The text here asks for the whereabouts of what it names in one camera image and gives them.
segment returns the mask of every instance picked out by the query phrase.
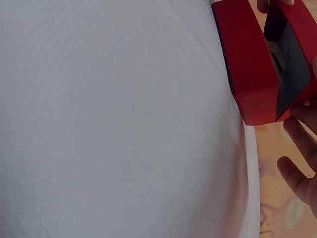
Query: red gift box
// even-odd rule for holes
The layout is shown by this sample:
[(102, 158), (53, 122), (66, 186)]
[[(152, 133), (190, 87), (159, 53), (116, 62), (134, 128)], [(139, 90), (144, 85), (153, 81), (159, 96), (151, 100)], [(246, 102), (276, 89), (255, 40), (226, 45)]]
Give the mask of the red gift box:
[(317, 25), (301, 0), (270, 1), (262, 33), (248, 0), (212, 4), (231, 92), (246, 125), (283, 121), (317, 98)]

